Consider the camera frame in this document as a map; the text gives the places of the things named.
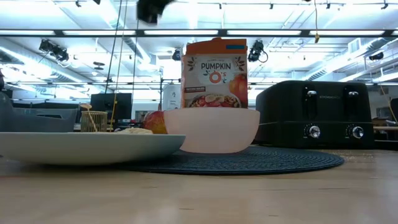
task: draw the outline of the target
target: wooden basket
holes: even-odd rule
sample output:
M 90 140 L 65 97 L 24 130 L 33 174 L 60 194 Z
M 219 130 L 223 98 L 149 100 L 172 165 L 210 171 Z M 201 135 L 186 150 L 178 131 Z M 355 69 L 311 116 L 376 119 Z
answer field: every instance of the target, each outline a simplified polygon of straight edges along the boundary
M 98 132 L 106 132 L 108 127 L 108 113 L 102 111 L 90 111 L 94 125 Z M 88 111 L 81 112 L 81 132 L 95 132 L 93 123 L 91 122 Z

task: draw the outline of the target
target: toaster slot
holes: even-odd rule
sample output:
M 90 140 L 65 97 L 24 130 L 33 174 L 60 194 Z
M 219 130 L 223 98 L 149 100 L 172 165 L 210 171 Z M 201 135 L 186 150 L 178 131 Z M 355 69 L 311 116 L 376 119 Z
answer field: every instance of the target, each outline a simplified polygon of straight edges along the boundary
M 317 98 L 318 92 L 313 85 L 305 85 L 303 88 L 303 116 L 307 119 L 317 117 Z
M 348 85 L 343 90 L 344 113 L 348 119 L 358 115 L 359 93 L 355 87 Z

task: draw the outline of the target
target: wooden table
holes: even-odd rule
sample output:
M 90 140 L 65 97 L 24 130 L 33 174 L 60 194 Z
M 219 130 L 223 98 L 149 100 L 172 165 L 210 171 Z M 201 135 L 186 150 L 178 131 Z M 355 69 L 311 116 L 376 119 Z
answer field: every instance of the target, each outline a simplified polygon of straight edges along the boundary
M 284 175 L 195 176 L 0 159 L 0 223 L 398 223 L 398 152 Z

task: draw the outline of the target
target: apple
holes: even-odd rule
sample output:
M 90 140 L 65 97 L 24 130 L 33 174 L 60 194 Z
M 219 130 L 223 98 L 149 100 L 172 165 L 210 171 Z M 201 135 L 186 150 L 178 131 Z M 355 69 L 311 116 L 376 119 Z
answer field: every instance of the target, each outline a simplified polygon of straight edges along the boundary
M 154 134 L 167 134 L 164 123 L 164 111 L 148 112 L 144 117 L 144 128 Z
M 248 76 L 246 74 L 236 75 L 229 82 L 229 90 L 240 99 L 242 108 L 248 107 Z

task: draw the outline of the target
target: toaster knob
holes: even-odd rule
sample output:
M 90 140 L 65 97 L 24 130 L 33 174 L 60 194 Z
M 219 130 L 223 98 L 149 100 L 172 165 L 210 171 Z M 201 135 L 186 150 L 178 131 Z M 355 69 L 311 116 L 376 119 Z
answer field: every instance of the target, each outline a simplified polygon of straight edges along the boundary
M 354 138 L 361 139 L 363 137 L 363 128 L 359 126 L 354 127 L 351 134 Z
M 308 135 L 312 138 L 319 138 L 321 135 L 321 129 L 318 126 L 311 126 L 308 130 Z

